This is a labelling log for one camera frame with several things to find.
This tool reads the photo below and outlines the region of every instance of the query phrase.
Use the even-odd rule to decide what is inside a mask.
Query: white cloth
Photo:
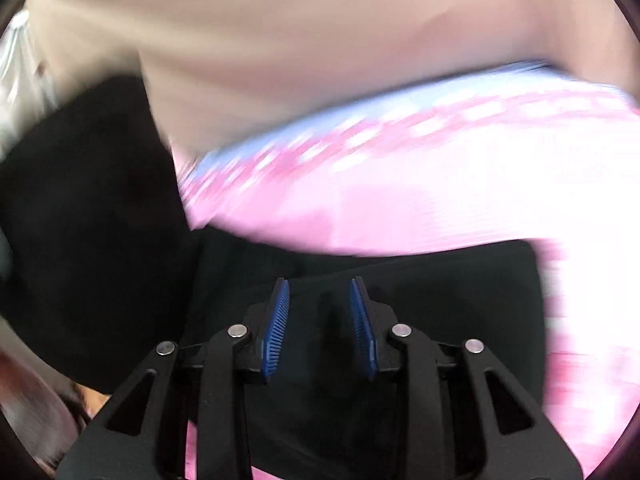
[[[203,153],[393,86],[546,59],[639,95],[613,0],[27,0],[62,96],[138,69],[160,131]]]

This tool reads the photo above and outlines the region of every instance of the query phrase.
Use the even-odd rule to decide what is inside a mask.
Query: silver rivet
[[[231,325],[229,330],[226,331],[231,337],[242,337],[248,332],[244,325]]]
[[[158,346],[156,346],[156,352],[158,352],[160,355],[172,354],[174,353],[174,350],[175,344],[173,344],[171,341],[162,341],[158,344]]]
[[[407,337],[408,335],[411,335],[411,327],[403,323],[398,323],[397,325],[393,325],[391,332],[398,337]]]
[[[472,354],[479,354],[482,350],[484,350],[484,343],[479,339],[469,339],[465,343],[465,348]]]

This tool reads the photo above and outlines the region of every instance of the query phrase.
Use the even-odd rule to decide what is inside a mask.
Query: black cloth
[[[528,244],[356,258],[213,227],[190,232],[136,78],[89,90],[10,152],[0,164],[0,228],[14,252],[0,312],[45,361],[103,392],[157,342],[204,342],[288,278],[276,377],[247,391],[254,463],[283,478],[380,478],[388,460],[394,392],[354,373],[346,304],[354,276],[431,338],[484,340],[542,396],[542,294]]]

